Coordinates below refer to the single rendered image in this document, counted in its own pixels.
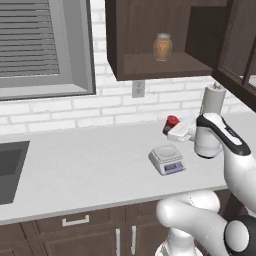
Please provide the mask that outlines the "grey digital scale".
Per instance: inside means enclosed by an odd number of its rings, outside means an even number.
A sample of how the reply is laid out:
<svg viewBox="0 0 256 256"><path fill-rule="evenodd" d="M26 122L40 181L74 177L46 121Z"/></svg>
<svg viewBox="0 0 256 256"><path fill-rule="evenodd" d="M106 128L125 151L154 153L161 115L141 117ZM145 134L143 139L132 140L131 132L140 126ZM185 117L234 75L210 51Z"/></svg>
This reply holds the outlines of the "grey digital scale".
<svg viewBox="0 0 256 256"><path fill-rule="evenodd" d="M186 169L183 156L174 145L152 149L149 153L149 160L162 176L181 172Z"/></svg>

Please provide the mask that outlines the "grey wall power outlet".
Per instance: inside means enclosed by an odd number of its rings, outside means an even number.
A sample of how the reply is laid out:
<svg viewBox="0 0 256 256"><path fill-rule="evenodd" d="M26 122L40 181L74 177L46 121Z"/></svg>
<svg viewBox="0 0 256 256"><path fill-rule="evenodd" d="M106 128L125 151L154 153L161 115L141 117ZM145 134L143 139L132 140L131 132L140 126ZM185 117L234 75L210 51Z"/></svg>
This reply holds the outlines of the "grey wall power outlet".
<svg viewBox="0 0 256 256"><path fill-rule="evenodd" d="M144 80L134 80L132 82L132 97L142 98L145 96L145 81Z"/></svg>

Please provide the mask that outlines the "white paper towel roll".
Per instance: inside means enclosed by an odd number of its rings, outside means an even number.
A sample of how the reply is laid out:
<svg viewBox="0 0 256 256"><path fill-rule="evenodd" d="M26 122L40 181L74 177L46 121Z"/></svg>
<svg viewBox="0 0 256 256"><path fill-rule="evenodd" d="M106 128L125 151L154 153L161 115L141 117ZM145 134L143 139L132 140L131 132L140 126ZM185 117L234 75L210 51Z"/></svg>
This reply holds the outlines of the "white paper towel roll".
<svg viewBox="0 0 256 256"><path fill-rule="evenodd" d="M226 89L217 81L207 86L204 90L200 113L221 114Z"/></svg>

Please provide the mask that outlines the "grey window with blinds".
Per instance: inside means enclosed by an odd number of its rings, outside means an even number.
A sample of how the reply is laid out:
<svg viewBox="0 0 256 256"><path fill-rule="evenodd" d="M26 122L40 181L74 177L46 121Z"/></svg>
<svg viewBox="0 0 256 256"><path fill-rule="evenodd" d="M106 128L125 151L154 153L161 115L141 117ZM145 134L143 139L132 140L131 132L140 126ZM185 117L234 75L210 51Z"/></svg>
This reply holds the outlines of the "grey window with blinds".
<svg viewBox="0 0 256 256"><path fill-rule="evenodd" d="M89 0L0 0L0 101L95 93Z"/></svg>

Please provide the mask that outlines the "dark wood base cabinet door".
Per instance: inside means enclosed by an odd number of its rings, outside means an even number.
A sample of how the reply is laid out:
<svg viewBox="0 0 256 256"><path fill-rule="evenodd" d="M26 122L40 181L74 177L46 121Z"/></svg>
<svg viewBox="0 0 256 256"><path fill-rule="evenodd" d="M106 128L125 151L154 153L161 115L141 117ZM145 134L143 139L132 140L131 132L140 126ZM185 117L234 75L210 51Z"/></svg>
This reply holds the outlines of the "dark wood base cabinet door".
<svg viewBox="0 0 256 256"><path fill-rule="evenodd" d="M155 256L158 247L165 241L168 229L156 217L156 201L127 205L125 207L126 256ZM131 227L136 225L136 254L131 254Z"/></svg>
<svg viewBox="0 0 256 256"><path fill-rule="evenodd" d="M30 222L0 226L0 256L36 256L30 243L34 236Z"/></svg>
<svg viewBox="0 0 256 256"><path fill-rule="evenodd" d="M49 235L41 240L45 256L116 256L118 228Z"/></svg>

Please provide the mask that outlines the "dark wood drawer front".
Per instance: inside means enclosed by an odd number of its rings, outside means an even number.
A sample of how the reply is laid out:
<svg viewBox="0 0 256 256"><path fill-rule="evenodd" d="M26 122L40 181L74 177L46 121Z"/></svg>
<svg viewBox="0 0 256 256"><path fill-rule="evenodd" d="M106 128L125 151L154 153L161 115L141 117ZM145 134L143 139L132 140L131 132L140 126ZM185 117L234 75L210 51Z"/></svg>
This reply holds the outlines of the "dark wood drawer front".
<svg viewBox="0 0 256 256"><path fill-rule="evenodd" d="M68 218L70 220L80 219L86 214L90 216L90 222L88 224L76 225L71 227L62 226L63 218ZM125 207L121 206L40 219L35 221L35 226L37 227L40 234L50 234L56 232L64 232L65 230L78 230L100 227L102 225L108 225L113 223L122 223L124 220Z"/></svg>

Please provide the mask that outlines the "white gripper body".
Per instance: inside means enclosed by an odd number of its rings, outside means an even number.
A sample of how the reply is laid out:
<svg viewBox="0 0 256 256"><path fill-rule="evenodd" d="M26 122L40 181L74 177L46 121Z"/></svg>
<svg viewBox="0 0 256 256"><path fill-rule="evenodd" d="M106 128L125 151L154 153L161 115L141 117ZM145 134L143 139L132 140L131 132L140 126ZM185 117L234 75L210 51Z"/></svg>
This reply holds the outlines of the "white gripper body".
<svg viewBox="0 0 256 256"><path fill-rule="evenodd" d="M190 138L190 123L181 121L175 125L167 134L167 138L174 142L187 141Z"/></svg>

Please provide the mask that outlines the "dark grey sink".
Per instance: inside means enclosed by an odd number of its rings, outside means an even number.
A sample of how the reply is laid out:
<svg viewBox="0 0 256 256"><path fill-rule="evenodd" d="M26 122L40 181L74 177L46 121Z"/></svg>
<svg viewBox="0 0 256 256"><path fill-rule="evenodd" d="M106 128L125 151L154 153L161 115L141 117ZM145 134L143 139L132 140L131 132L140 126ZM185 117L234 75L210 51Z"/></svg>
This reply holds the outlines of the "dark grey sink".
<svg viewBox="0 0 256 256"><path fill-rule="evenodd" d="M14 201L29 141L0 144L0 205Z"/></svg>

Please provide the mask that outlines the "dark wood wall cabinet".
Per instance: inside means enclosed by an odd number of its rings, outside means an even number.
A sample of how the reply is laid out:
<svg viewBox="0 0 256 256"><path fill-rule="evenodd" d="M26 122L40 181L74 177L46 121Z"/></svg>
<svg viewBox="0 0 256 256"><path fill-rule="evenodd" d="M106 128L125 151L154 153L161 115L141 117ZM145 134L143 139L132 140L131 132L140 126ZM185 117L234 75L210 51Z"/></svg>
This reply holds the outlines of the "dark wood wall cabinet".
<svg viewBox="0 0 256 256"><path fill-rule="evenodd" d="M107 59L119 81L205 76L216 68L232 0L105 0ZM168 33L166 61L153 43Z"/></svg>

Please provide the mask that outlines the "dark wood glazed cabinet door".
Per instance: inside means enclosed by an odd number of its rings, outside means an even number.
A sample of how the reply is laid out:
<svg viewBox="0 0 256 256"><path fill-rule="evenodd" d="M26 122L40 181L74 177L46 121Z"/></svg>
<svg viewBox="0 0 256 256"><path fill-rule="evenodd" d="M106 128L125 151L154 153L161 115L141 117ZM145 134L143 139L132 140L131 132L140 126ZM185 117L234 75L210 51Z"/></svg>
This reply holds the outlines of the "dark wood glazed cabinet door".
<svg viewBox="0 0 256 256"><path fill-rule="evenodd" d="M256 112L256 0L232 0L213 78Z"/></svg>

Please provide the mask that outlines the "brown jar with grey lid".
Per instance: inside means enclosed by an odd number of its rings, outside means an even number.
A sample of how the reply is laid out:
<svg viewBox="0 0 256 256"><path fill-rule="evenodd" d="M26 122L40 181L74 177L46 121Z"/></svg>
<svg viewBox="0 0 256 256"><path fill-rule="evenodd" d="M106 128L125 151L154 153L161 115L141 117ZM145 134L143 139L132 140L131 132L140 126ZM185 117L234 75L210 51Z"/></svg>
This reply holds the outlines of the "brown jar with grey lid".
<svg viewBox="0 0 256 256"><path fill-rule="evenodd" d="M166 61L172 51L173 43L168 33L158 33L153 43L153 53L157 61Z"/></svg>

